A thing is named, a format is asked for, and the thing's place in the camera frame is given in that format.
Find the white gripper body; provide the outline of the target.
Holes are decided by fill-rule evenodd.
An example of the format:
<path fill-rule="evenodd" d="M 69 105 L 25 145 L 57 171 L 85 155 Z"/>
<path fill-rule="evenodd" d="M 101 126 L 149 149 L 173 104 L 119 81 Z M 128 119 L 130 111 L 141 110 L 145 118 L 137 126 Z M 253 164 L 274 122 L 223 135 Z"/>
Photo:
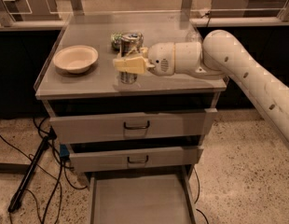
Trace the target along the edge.
<path fill-rule="evenodd" d="M 156 76 L 174 74 L 174 43 L 157 43 L 148 50 L 149 71 Z"/>

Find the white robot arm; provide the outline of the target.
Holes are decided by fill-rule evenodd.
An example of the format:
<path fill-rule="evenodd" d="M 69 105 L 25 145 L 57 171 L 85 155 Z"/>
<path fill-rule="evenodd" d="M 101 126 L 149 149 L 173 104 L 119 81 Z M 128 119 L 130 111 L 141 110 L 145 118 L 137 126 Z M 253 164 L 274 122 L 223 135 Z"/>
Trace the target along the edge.
<path fill-rule="evenodd" d="M 156 76 L 186 74 L 200 79 L 231 78 L 289 149 L 289 88 L 260 65 L 231 33 L 214 30 L 201 41 L 133 47 L 118 55 L 120 72 Z"/>

